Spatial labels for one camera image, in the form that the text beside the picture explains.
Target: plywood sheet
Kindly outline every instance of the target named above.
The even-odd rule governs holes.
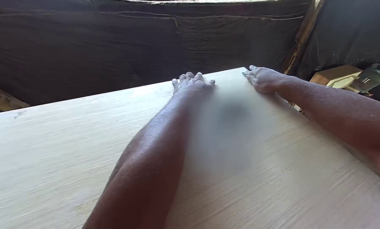
[[[244,68],[205,75],[167,228],[380,228],[380,178]],[[0,113],[0,228],[79,228],[170,82]]]

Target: wrist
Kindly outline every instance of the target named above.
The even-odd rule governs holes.
[[[301,79],[295,76],[285,75],[283,79],[279,80],[279,83],[276,87],[276,92],[288,92],[291,88],[298,86],[300,81]]]

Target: finger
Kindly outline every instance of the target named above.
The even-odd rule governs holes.
[[[192,74],[191,72],[187,72],[186,79],[189,79],[189,78],[194,78],[194,74]]]
[[[177,89],[177,88],[178,88],[178,82],[177,82],[177,79],[172,79],[172,84],[173,84],[173,88],[174,88],[174,89]]]
[[[212,87],[215,85],[215,80],[210,80],[207,83],[208,85],[211,85]]]
[[[182,80],[185,80],[185,79],[186,79],[186,75],[185,75],[185,74],[182,74],[182,75],[179,77],[179,79],[180,79],[180,82],[181,82]]]
[[[254,75],[247,75],[246,76],[247,80],[251,83],[254,84],[256,77]]]
[[[248,71],[248,70],[245,70],[242,74],[243,74],[244,76],[247,76],[247,75],[253,75],[252,71]]]
[[[201,72],[197,72],[196,76],[194,76],[194,79],[203,80],[203,74]]]
[[[254,65],[249,65],[249,70],[253,71],[255,69],[257,69],[258,67],[255,67]]]

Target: wooden beam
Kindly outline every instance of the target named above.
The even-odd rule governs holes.
[[[30,105],[0,90],[0,111],[14,110],[28,106]]]
[[[301,48],[309,38],[311,31],[316,23],[317,16],[319,15],[321,7],[324,5],[325,0],[313,0],[309,10],[306,13],[306,17],[301,23],[300,29],[296,34],[294,47],[289,51],[286,60],[282,66],[284,74],[288,74],[295,60],[301,55]]]

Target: dark fabric wall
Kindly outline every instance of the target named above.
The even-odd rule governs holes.
[[[38,105],[186,71],[280,70],[309,5],[0,1],[0,89]]]
[[[316,71],[380,63],[380,0],[326,0],[291,75],[310,80]],[[380,86],[371,90],[380,100]]]

